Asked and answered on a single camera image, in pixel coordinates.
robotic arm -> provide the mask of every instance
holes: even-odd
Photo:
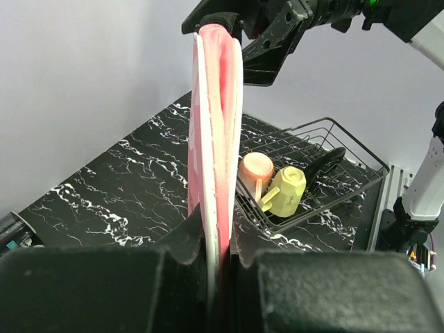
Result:
[[[381,23],[444,70],[444,0],[202,0],[183,22],[182,33],[194,32],[206,15],[220,12],[237,14],[236,26],[253,40],[243,49],[246,85],[272,85],[306,30],[331,24],[346,33],[360,14],[363,30]],[[444,103],[435,115],[429,151],[393,206],[395,223],[380,230],[379,250],[423,244],[438,224],[444,203]]]

dish rack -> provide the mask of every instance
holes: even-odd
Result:
[[[343,161],[331,173],[323,176],[319,185],[305,190],[296,213],[288,218],[263,212],[238,177],[237,186],[248,194],[248,197],[236,194],[243,213],[263,231],[278,234],[340,203],[350,203],[354,197],[384,179],[390,169],[331,118],[241,140],[239,161],[253,151],[264,153],[273,161],[273,177],[281,168],[289,165],[304,169],[321,154],[338,147],[346,149]]]

yellow cup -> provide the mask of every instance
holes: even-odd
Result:
[[[296,213],[306,183],[304,171],[286,166],[276,174],[259,206],[264,212],[269,210],[278,217],[289,217]]]

countertop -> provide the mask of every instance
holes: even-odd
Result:
[[[190,100],[190,93],[179,98],[20,212],[21,217],[46,245],[145,246],[159,241],[187,215]],[[241,140],[276,130],[244,113]],[[273,236],[254,226],[237,205],[234,233],[256,248],[365,249],[378,193],[375,186],[340,210]]]

white wall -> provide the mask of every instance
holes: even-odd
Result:
[[[0,0],[0,216],[21,210],[190,87],[198,0]],[[381,26],[317,27],[247,111],[282,127],[331,116],[415,171],[444,74]]]
[[[194,4],[0,0],[0,216],[189,90]]]
[[[247,87],[248,111],[281,127],[333,117],[385,162],[416,172],[427,152],[444,72],[383,26],[316,27],[272,87]]]

